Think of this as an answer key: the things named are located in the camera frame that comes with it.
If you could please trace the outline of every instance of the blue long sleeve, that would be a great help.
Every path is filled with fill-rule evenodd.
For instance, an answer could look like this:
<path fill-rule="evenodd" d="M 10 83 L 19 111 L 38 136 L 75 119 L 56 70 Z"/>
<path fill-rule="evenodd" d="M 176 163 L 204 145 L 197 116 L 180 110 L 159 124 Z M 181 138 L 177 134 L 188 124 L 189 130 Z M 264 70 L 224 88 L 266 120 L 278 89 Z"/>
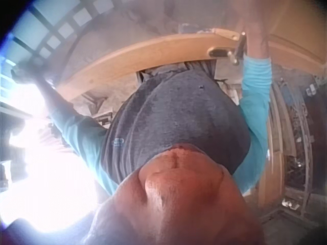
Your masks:
<path fill-rule="evenodd" d="M 50 116 L 62 137 L 84 160 L 99 184 L 112 195 L 118 185 L 108 177 L 100 164 L 107 130 L 93 118 L 78 114 L 69 103 L 60 105 Z"/>
<path fill-rule="evenodd" d="M 267 119 L 272 82 L 271 60 L 244 57 L 240 108 L 250 130 L 251 145 L 233 174 L 241 193 L 252 188 L 265 168 L 268 151 Z"/>

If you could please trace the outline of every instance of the t-shirt logo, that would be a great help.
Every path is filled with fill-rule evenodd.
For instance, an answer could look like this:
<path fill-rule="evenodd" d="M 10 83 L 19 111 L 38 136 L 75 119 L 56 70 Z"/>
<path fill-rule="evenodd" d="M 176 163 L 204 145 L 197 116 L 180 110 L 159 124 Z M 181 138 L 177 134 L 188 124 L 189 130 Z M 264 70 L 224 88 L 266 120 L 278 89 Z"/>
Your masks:
<path fill-rule="evenodd" d="M 113 140 L 112 144 L 113 146 L 123 146 L 124 142 L 123 138 L 116 138 Z"/>

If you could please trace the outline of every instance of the gray t-shirt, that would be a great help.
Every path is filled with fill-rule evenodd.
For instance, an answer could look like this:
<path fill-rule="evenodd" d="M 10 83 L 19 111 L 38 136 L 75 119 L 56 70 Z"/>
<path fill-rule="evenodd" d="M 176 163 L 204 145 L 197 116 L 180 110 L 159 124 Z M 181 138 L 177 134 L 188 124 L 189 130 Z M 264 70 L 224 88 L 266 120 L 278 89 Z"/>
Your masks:
<path fill-rule="evenodd" d="M 163 73 L 143 83 L 107 131 L 101 165 L 121 183 L 179 143 L 196 146 L 231 174 L 249 151 L 249 130 L 240 108 L 200 70 Z"/>

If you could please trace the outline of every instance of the person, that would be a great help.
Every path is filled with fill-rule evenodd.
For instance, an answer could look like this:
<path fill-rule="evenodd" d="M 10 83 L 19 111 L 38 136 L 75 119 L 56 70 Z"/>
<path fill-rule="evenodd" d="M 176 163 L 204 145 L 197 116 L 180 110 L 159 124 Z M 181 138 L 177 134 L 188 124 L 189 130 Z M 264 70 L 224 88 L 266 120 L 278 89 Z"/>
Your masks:
<path fill-rule="evenodd" d="M 242 193 L 265 165 L 271 60 L 260 1 L 234 3 L 247 34 L 239 106 L 201 66 L 177 64 L 150 71 L 106 130 L 35 75 L 54 124 L 111 195 L 85 244 L 264 244 Z"/>

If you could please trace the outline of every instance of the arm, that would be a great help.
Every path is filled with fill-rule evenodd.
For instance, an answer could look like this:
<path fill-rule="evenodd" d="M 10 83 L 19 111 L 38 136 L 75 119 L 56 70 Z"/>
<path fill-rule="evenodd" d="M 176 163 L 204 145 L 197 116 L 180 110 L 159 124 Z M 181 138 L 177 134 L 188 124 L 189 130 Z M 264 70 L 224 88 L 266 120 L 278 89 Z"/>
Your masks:
<path fill-rule="evenodd" d="M 93 118 L 78 114 L 37 72 L 33 72 L 32 81 L 44 97 L 50 117 L 62 133 L 65 141 L 84 160 L 87 167 L 100 185 L 113 194 L 117 184 L 103 171 L 100 164 L 101 149 L 107 130 Z"/>
<path fill-rule="evenodd" d="M 268 151 L 266 123 L 272 72 L 268 40 L 259 7 L 248 7 L 250 11 L 256 12 L 245 15 L 247 55 L 244 57 L 243 97 L 240 100 L 240 108 L 250 130 L 251 146 L 244 161 L 233 174 L 242 193 L 252 188 L 260 179 Z"/>

